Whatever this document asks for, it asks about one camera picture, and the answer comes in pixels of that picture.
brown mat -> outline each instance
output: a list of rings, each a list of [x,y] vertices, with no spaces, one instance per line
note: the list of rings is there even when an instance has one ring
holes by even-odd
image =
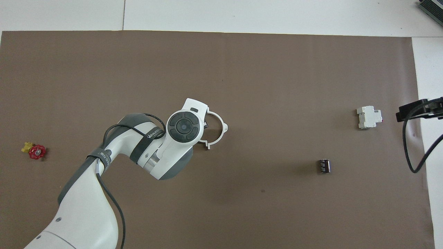
[[[113,162],[104,181],[126,249],[434,248],[426,172],[408,170],[395,120],[417,99],[410,38],[4,31],[0,80],[2,248],[49,224],[106,128],[132,112],[167,120],[187,97],[229,131],[171,180]],[[384,122],[359,130],[364,105]],[[46,160],[22,153],[25,141],[47,146]]]

white robotic arm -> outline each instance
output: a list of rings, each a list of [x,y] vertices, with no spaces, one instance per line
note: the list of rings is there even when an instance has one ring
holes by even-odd
[[[203,135],[207,110],[206,104],[187,99],[168,119],[164,136],[143,113],[122,118],[68,181],[58,197],[56,216],[25,249],[114,249],[117,220],[99,176],[118,154],[125,154],[156,179],[174,177],[189,162],[192,146]]]

small black electronic component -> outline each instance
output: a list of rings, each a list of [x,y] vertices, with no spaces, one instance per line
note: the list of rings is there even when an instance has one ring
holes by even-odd
[[[320,171],[324,174],[331,173],[331,165],[328,159],[322,159],[320,162]]]

red valve handle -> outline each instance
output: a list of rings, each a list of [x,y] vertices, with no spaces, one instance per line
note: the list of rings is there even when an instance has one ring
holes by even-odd
[[[29,157],[32,159],[39,159],[40,157],[43,157],[45,154],[46,154],[46,149],[44,146],[40,144],[32,147],[29,150]]]

gray velcro strap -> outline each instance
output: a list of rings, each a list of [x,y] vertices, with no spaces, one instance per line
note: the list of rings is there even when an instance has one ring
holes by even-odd
[[[111,151],[110,150],[104,150],[102,148],[96,148],[95,150],[93,150],[88,156],[88,157],[93,157],[93,158],[98,158],[100,159],[100,161],[103,163],[103,165],[105,166],[105,169],[109,166],[109,164],[111,163]]]

